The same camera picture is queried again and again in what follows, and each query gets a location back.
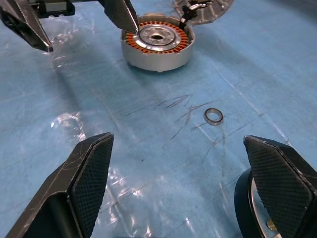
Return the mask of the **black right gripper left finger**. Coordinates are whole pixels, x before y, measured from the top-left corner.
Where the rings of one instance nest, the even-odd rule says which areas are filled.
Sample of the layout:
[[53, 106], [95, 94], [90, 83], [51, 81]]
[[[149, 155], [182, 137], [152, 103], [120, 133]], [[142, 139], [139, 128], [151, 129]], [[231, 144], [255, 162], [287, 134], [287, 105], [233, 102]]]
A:
[[113, 142], [111, 132], [79, 142], [5, 238], [90, 238], [105, 195]]

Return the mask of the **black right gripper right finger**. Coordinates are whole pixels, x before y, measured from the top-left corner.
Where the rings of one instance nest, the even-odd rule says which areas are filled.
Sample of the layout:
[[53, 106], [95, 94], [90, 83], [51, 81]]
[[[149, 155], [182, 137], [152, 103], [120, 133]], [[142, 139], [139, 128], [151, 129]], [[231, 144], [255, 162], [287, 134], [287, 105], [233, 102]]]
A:
[[291, 146], [243, 141], [258, 194], [282, 238], [317, 238], [317, 171]]

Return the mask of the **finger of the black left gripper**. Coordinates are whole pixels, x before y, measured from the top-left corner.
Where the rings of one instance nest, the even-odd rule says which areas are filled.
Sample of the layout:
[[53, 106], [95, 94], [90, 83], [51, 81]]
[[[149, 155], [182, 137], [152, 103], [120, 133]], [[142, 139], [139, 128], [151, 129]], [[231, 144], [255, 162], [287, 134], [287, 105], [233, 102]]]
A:
[[0, 0], [0, 20], [31, 47], [52, 52], [53, 46], [28, 0]]
[[121, 30], [137, 34], [137, 13], [130, 0], [104, 0], [105, 14]]

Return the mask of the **silver round cover plate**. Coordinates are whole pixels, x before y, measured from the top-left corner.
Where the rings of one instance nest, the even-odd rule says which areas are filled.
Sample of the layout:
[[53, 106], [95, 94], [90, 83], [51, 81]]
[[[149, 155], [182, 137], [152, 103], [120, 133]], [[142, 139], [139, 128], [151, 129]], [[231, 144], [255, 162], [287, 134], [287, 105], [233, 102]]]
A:
[[173, 0], [174, 8], [193, 25], [209, 24], [221, 18], [235, 0]]

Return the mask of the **silver motor housing copper windings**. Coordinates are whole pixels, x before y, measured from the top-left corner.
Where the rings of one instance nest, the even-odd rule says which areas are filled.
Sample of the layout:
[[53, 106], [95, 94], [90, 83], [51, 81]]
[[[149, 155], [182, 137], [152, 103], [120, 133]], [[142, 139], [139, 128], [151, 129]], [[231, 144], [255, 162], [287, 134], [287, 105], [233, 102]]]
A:
[[196, 36], [191, 26], [179, 27], [179, 19], [162, 14], [139, 17], [139, 33], [121, 33], [121, 48], [134, 67], [164, 72], [184, 66], [191, 58]]

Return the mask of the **black round rotor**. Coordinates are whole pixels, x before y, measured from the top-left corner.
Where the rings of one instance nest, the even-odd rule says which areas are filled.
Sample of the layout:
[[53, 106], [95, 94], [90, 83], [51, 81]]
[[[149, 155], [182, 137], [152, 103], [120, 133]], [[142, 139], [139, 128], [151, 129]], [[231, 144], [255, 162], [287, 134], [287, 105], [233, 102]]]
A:
[[243, 238], [282, 238], [258, 195], [251, 169], [237, 180], [234, 208]]

